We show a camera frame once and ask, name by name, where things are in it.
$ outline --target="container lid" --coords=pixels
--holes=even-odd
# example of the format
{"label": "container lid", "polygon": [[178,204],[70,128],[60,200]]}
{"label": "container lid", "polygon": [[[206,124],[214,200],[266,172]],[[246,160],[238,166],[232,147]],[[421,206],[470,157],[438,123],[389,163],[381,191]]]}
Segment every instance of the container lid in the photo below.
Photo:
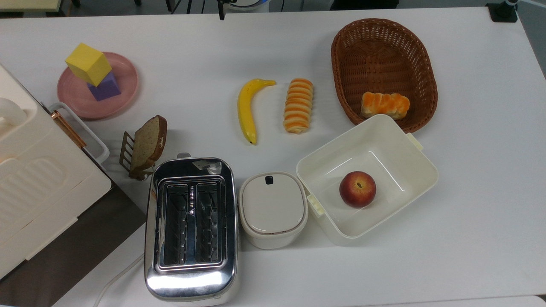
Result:
{"label": "container lid", "polygon": [[304,194],[294,176],[267,173],[251,178],[241,191],[243,219],[259,234],[289,232],[302,223]]}

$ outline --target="apple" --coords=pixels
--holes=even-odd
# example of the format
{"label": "apple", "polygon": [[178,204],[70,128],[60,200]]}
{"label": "apple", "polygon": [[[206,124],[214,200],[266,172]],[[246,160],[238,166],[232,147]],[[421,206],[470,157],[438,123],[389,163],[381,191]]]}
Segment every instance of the apple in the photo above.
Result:
{"label": "apple", "polygon": [[360,171],[348,173],[340,183],[341,198],[354,208],[363,208],[369,205],[375,197],[376,191],[377,187],[372,176]]}

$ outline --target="toy block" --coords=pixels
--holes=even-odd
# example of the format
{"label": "toy block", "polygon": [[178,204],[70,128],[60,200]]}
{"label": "toy block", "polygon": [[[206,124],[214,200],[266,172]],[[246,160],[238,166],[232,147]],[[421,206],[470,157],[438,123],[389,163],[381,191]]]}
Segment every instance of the toy block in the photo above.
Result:
{"label": "toy block", "polygon": [[80,43],[64,61],[75,76],[94,86],[112,71],[104,53],[84,43]]}
{"label": "toy block", "polygon": [[113,72],[109,72],[99,86],[93,86],[92,84],[88,83],[87,87],[97,101],[105,100],[121,94],[120,87],[117,85]]}

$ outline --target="wicker basket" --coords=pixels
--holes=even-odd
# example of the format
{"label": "wicker basket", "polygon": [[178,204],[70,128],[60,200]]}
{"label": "wicker basket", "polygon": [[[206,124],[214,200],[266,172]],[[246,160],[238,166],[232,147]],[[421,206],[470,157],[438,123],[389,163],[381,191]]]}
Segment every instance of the wicker basket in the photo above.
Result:
{"label": "wicker basket", "polygon": [[354,21],[336,35],[331,55],[337,96],[355,125],[365,120],[360,114],[365,92],[408,97],[408,113],[396,121],[406,133],[432,118],[438,91],[429,55],[406,27],[387,19]]}

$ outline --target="orange pastry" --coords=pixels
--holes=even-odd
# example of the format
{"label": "orange pastry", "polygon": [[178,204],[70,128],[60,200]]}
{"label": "orange pastry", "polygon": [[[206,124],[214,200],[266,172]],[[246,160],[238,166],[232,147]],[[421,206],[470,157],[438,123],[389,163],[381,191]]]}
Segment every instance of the orange pastry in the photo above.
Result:
{"label": "orange pastry", "polygon": [[282,125],[289,133],[301,133],[309,128],[313,108],[313,83],[296,78],[290,82],[284,104]]}
{"label": "orange pastry", "polygon": [[362,95],[362,116],[372,117],[376,114],[386,114],[394,120],[406,117],[410,108],[410,100],[398,93],[381,94],[365,92]]}

